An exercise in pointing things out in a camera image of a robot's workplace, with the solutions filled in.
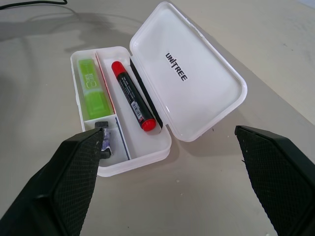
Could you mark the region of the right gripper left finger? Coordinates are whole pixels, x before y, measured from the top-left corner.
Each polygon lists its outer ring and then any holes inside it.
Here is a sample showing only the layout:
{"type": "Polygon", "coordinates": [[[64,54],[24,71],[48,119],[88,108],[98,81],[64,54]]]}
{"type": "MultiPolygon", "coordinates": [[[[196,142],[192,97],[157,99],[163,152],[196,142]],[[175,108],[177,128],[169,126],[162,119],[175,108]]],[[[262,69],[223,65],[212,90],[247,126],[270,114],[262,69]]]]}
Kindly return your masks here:
{"type": "Polygon", "coordinates": [[[63,141],[0,220],[2,236],[78,236],[95,189],[101,128],[63,141]]]}

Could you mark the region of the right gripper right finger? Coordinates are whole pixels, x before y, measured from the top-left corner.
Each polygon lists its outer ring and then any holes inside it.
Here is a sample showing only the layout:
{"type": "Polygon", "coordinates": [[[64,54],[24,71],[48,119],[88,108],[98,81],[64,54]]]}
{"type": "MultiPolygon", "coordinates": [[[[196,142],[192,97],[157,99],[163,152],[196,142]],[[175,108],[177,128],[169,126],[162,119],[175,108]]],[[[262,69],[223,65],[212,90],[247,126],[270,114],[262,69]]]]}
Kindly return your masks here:
{"type": "Polygon", "coordinates": [[[252,188],[280,236],[315,234],[315,165],[288,138],[237,125],[252,188]]]}

